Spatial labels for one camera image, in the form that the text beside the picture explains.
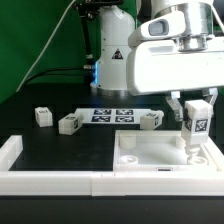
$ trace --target black table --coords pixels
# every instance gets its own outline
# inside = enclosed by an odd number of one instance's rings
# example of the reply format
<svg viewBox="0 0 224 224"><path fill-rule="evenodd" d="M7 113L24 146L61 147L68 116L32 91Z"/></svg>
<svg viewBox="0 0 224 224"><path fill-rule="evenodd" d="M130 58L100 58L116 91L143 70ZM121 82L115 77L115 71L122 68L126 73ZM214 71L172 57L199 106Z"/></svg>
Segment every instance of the black table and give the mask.
<svg viewBox="0 0 224 224"><path fill-rule="evenodd" d="M185 100L201 99L185 92ZM40 128L34 108L48 107L54 126ZM86 124L72 136L58 134L58 121L76 108L150 108L163 110L162 130L180 130L165 95L124 98L91 94L81 84L32 84L0 105L0 144L10 135L23 135L24 150L13 171L112 171L115 130L139 125ZM224 97L214 108L210 137L224 152ZM2 223L223 223L222 197L1 197Z"/></svg>

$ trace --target green wall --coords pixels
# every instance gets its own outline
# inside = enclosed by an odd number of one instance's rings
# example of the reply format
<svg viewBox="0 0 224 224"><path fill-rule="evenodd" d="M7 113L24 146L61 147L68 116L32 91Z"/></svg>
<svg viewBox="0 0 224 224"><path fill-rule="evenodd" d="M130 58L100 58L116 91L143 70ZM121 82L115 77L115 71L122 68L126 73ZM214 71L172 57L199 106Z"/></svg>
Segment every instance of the green wall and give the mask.
<svg viewBox="0 0 224 224"><path fill-rule="evenodd" d="M71 0L7 0L0 7L0 102L12 95L36 60ZM122 7L135 15L135 0ZM99 21L89 23L94 57L100 56ZM51 67L82 66L85 46L78 13L70 10L32 74ZM79 78L38 81L81 82Z"/></svg>

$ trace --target cable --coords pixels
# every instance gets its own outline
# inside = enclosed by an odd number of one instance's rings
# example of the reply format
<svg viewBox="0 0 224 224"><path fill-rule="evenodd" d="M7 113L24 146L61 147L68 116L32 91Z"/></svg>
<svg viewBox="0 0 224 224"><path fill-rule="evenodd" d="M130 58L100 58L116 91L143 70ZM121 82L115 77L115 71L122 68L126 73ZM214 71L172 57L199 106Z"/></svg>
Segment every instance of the cable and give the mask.
<svg viewBox="0 0 224 224"><path fill-rule="evenodd" d="M58 24L56 25L53 33L51 34L50 38L48 39L47 43L45 44L43 50L41 51L41 53L39 54L39 56L37 57L36 61L33 63L33 65L30 67L30 69L28 70L28 72L26 73L26 75L24 76L22 82L20 83L18 89L16 90L16 92L18 92L21 88L21 86L23 85L23 83L26 81L27 77L30 75L30 73L33 71L34 67L37 65L37 63L40 61L41 57L43 56L43 54L45 53L45 51L47 50L48 46L50 45L53 37L55 36L56 32L58 31L58 28L60 27L62 21L64 20L66 14L68 13L68 10L70 9L70 7L76 2L76 0L73 0L68 7L66 8L66 10L64 11L61 19L59 20Z"/></svg>
<svg viewBox="0 0 224 224"><path fill-rule="evenodd" d="M44 71L42 71L42 72L39 72L39 73L37 73L37 74L35 74L35 75L33 75L33 76L31 76L31 77L29 77L29 78L27 78L24 82L23 82L23 84L21 85L21 87L20 87L20 90L25 86L25 85L27 85L30 81L32 81L33 79L36 79L36 78L38 78L38 77L41 77L41 76L46 76L46 75L57 75L57 76L59 76L59 75L61 75L61 76L84 76L84 74L83 75L71 75L71 74L50 74L49 72L58 72L58 71L77 71L77 70L84 70L82 67L80 67L80 68L50 68L50 69L47 69L47 70L44 70Z"/></svg>
<svg viewBox="0 0 224 224"><path fill-rule="evenodd" d="M222 23L222 20L220 19L219 15L218 15L218 13L217 13L217 11L215 9L215 7L213 5L211 5L211 7L212 7L213 15L215 16L215 19L216 19L217 23L219 24L222 32L224 33L224 25Z"/></svg>

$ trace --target blue light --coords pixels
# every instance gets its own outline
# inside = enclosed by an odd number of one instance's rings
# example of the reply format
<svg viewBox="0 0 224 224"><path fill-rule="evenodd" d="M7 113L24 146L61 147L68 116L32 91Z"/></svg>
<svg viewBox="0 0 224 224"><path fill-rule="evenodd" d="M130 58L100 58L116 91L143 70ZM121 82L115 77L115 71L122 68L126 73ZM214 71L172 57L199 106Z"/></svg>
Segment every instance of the blue light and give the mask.
<svg viewBox="0 0 224 224"><path fill-rule="evenodd" d="M98 62L95 63L95 79L93 82L95 85L98 84Z"/></svg>

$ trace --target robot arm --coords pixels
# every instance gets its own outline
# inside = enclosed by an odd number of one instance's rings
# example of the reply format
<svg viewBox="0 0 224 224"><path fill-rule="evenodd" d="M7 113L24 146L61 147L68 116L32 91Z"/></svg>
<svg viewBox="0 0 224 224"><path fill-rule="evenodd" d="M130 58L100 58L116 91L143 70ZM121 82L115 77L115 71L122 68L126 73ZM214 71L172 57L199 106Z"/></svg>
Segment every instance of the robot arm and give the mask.
<svg viewBox="0 0 224 224"><path fill-rule="evenodd" d="M213 0L152 0L152 19L129 37L127 86L133 95L166 92L176 121L182 121L188 164L206 143L224 62L224 38L214 38ZM180 91L203 90L205 100L179 103Z"/></svg>

